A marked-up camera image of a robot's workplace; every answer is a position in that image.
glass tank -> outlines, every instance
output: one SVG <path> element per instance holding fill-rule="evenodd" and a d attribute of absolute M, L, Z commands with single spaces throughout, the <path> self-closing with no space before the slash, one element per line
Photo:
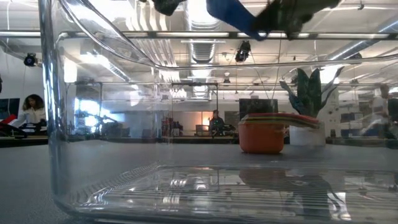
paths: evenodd
<path fill-rule="evenodd" d="M 0 35 L 21 59 L 41 39 L 54 202 L 115 223 L 395 223 L 398 6 L 297 2 L 276 12 L 299 30 L 253 36 L 211 0 L 39 1 L 40 34 Z M 240 3 L 245 22 L 271 7 Z"/>

white pot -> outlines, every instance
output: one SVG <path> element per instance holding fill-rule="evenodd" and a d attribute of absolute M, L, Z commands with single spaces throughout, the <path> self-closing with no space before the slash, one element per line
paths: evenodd
<path fill-rule="evenodd" d="M 325 124 L 321 123 L 319 129 L 298 128 L 290 126 L 290 145 L 292 146 L 325 146 Z"/>

potted plant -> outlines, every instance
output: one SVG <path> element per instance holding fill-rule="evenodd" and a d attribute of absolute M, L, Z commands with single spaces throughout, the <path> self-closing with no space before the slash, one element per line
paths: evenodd
<path fill-rule="evenodd" d="M 297 94 L 290 89 L 286 82 L 280 81 L 280 86 L 289 93 L 290 104 L 299 114 L 316 118 L 319 111 L 326 105 L 329 96 L 337 88 L 334 81 L 340 76 L 343 69 L 344 67 L 339 68 L 333 79 L 323 89 L 319 68 L 315 69 L 309 77 L 301 68 L 297 68 L 297 77 L 292 80 L 294 86 L 297 87 Z M 289 135 L 291 145 L 325 145 L 324 125 L 321 125 L 320 129 L 291 126 Z"/>

blue object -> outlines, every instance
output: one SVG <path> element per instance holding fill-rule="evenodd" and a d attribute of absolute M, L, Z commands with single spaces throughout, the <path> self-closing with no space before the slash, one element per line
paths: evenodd
<path fill-rule="evenodd" d="M 250 30 L 251 24 L 256 17 L 239 0 L 206 0 L 206 3 L 207 12 L 211 16 L 237 28 L 258 41 L 267 38 L 261 37 L 258 32 Z"/>

snake plant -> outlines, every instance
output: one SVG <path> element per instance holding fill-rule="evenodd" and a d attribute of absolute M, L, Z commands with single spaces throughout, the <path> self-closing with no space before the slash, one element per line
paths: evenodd
<path fill-rule="evenodd" d="M 334 78 L 323 89 L 319 68 L 315 69 L 310 77 L 301 68 L 297 68 L 297 78 L 293 80 L 293 83 L 297 85 L 297 95 L 286 82 L 280 81 L 280 86 L 289 93 L 290 104 L 299 114 L 316 118 L 333 90 L 337 88 L 337 85 L 333 83 L 343 69 L 344 67 L 339 68 Z"/>

